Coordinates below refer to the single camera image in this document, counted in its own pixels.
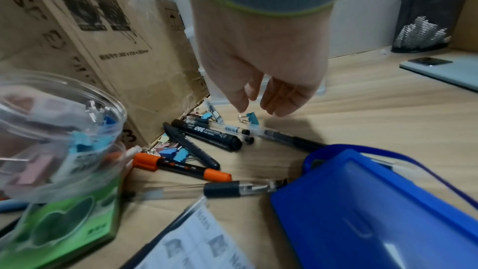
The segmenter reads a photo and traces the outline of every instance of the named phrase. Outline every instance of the mesh pen holder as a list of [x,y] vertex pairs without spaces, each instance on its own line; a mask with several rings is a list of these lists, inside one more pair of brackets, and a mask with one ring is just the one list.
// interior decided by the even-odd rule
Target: mesh pen holder
[[392,52],[426,52],[448,46],[465,0],[401,1]]

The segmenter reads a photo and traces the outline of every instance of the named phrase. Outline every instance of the clear ballpoint pen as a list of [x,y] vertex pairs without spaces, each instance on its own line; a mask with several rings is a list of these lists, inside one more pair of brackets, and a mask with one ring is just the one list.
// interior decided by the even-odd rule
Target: clear ballpoint pen
[[130,201],[189,199],[204,195],[207,198],[241,197],[244,195],[267,194],[287,185],[287,179],[265,179],[233,181],[184,186],[151,187],[138,192],[126,192],[124,198]]

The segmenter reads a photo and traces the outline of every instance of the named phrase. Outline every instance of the pen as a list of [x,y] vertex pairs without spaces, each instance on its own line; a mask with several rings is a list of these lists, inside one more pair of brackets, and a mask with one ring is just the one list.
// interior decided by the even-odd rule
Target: pen
[[198,116],[186,116],[186,121],[196,121],[203,124],[209,124],[209,126],[217,129],[221,129],[222,131],[230,131],[233,133],[243,134],[243,135],[250,135],[250,130],[246,130],[237,126],[232,125],[222,125],[218,123],[213,123],[207,119],[203,119]]
[[248,126],[250,132],[260,138],[266,140],[275,140],[284,144],[292,145],[306,152],[313,152],[327,146],[323,143],[307,140],[298,136],[283,134],[276,130],[261,127],[259,125],[249,124]]
[[221,165],[211,158],[207,153],[205,153],[202,149],[200,149],[197,145],[189,141],[179,130],[172,127],[169,123],[163,123],[164,131],[167,135],[174,140],[178,141],[185,149],[187,149],[190,153],[194,154],[198,159],[207,167],[220,170]]
[[158,166],[165,170],[204,179],[213,182],[231,182],[233,180],[229,173],[220,172],[211,168],[200,167],[192,164],[184,164],[175,160],[165,159],[160,156],[138,153],[134,156],[133,166],[156,171]]
[[207,198],[229,198],[244,195],[266,194],[287,185],[287,179],[233,181],[197,185],[151,187],[145,191],[127,192],[124,198],[130,201],[189,199],[204,195]]
[[225,125],[221,125],[221,124],[217,124],[217,123],[202,123],[200,120],[204,120],[204,119],[198,119],[198,120],[193,120],[192,117],[188,116],[186,117],[186,120],[185,122],[188,123],[188,124],[191,124],[191,125],[194,125],[194,126],[199,126],[199,127],[202,127],[204,129],[208,129],[210,130],[211,127],[213,128],[220,128],[222,129],[223,132],[225,132],[226,134],[230,134],[230,135],[234,135],[234,136],[238,136],[238,137],[242,137],[243,140],[247,143],[247,144],[252,144],[254,143],[254,137],[252,136],[249,136],[249,135],[243,135],[242,133],[237,133],[237,132],[232,132],[230,130],[228,130],[226,128]]
[[214,107],[214,105],[211,104],[211,101],[209,101],[209,99],[205,98],[204,99],[204,104],[206,104],[206,107],[211,112],[211,114],[213,114],[214,119],[216,119],[216,121],[219,124],[226,124],[226,123],[224,123],[223,117],[221,117],[221,115],[219,115],[218,111],[216,111],[216,108]]
[[242,147],[242,142],[235,135],[224,134],[208,128],[195,126],[178,119],[175,119],[171,125],[196,139],[228,151],[239,150]]

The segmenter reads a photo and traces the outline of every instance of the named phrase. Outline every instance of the marker cap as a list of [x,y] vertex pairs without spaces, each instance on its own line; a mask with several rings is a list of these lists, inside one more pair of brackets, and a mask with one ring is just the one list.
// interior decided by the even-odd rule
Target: marker cap
[[213,182],[231,182],[233,177],[229,173],[208,168],[204,171],[204,179]]
[[144,152],[137,153],[133,159],[133,167],[150,170],[150,171],[157,171],[158,166],[156,163],[160,157]]

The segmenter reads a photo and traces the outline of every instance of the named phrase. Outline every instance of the desk surface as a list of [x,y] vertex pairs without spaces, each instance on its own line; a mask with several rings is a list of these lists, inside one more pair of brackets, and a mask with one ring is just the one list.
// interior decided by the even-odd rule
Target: desk surface
[[[327,92],[287,118],[272,118],[254,103],[263,126],[326,143],[362,144],[409,155],[478,199],[478,94],[398,68],[426,55],[354,55],[331,60]],[[240,125],[232,106],[217,106],[228,124]],[[306,153],[256,140],[239,153],[198,143],[235,180],[298,177]],[[165,171],[135,169],[130,187],[194,184]],[[478,218],[433,179],[426,190]],[[148,201],[125,206],[117,238],[74,264],[74,269],[117,269],[163,230],[193,200]],[[210,201],[210,210],[261,268],[298,268],[266,196]],[[0,215],[0,226],[17,214]]]

